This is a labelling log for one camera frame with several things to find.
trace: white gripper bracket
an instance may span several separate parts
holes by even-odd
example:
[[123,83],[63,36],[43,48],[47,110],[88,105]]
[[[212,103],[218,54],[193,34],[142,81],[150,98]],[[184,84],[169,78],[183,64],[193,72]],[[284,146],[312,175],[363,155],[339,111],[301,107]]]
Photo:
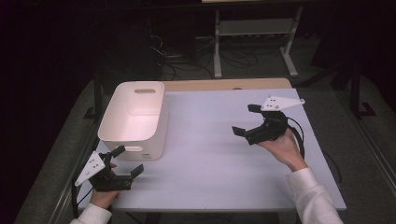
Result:
[[262,105],[262,111],[279,111],[295,105],[303,105],[304,99],[291,99],[269,95]]
[[105,167],[106,166],[100,158],[99,153],[94,151],[88,159],[87,163],[85,164],[84,169],[82,169],[81,174],[79,175],[75,183],[75,186],[80,186],[84,181],[96,175],[97,173],[99,173],[99,171],[105,169]]

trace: dark background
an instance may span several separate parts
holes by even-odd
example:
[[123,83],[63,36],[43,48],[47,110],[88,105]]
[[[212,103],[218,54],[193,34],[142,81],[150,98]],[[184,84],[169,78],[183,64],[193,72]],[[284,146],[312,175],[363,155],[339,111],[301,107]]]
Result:
[[[107,78],[105,88],[110,93],[119,81],[159,76],[156,56],[147,48],[152,30],[146,14],[101,14],[76,8],[74,2],[62,0],[0,2],[0,213],[4,223],[13,222],[18,214],[69,111],[95,74]],[[307,7],[297,35],[322,37],[316,65],[329,67],[353,58],[396,111],[394,12],[390,1]],[[186,23],[175,26],[179,17],[159,13],[151,25],[166,44],[187,52],[193,46],[191,37],[211,32],[202,24],[213,13],[189,15]],[[167,29],[178,26],[180,34]]]

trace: white table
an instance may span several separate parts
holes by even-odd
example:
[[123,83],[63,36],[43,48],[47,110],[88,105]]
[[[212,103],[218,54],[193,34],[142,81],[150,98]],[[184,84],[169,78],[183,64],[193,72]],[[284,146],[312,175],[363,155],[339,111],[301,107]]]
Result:
[[[163,156],[143,162],[145,171],[135,179],[132,190],[121,193],[113,207],[135,212],[294,209],[285,177],[290,170],[264,148],[249,146],[232,131],[232,126],[249,130],[261,125],[262,116],[248,112],[248,104],[260,105],[269,94],[299,98],[294,89],[168,91],[165,101],[170,117]],[[302,125],[307,163],[329,190],[335,207],[346,209],[303,106],[283,112]],[[108,151],[102,142],[97,150]],[[142,163],[117,159],[112,162],[118,165],[118,175],[127,175]],[[86,181],[78,199],[90,188]],[[85,207],[89,198],[80,207]]]

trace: white plastic bin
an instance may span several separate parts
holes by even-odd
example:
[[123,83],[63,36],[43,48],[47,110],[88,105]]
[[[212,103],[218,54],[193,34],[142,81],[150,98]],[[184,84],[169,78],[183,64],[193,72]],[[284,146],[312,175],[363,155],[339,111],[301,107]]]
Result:
[[120,160],[152,161],[163,154],[169,110],[164,85],[157,81],[121,83],[100,124],[98,137],[113,150],[125,146]]

